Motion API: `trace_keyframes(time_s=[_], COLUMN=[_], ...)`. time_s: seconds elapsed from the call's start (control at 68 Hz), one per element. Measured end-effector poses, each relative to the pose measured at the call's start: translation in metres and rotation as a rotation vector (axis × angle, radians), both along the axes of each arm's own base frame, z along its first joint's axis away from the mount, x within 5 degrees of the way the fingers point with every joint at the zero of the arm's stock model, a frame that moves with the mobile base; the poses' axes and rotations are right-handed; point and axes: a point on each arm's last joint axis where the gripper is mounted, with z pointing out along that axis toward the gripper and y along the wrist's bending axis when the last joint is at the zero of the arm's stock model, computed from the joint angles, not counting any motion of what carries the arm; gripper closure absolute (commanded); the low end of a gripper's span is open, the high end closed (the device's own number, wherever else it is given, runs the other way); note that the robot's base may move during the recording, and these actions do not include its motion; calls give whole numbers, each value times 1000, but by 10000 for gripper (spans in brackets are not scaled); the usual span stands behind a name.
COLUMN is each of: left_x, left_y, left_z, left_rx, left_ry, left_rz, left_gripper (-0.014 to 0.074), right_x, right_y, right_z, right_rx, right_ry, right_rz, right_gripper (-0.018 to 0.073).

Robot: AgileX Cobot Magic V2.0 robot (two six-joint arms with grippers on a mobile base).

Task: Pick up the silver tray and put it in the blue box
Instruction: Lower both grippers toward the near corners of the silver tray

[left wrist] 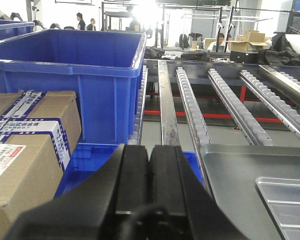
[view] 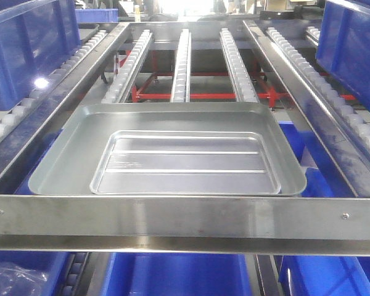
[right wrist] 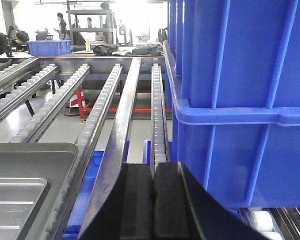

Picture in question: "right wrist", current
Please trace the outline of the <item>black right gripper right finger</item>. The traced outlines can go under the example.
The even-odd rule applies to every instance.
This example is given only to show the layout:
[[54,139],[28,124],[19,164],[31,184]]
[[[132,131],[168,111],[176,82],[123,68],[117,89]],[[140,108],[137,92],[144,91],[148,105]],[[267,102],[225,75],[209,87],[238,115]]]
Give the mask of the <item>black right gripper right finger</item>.
[[263,235],[220,205],[181,162],[154,174],[156,240],[261,240]]

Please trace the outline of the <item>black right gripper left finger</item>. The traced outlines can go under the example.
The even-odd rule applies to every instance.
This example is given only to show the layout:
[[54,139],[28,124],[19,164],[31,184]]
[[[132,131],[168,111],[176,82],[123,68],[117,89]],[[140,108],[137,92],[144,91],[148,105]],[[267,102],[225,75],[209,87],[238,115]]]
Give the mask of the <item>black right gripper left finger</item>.
[[80,240],[151,240],[153,178],[146,163],[124,163],[101,209]]

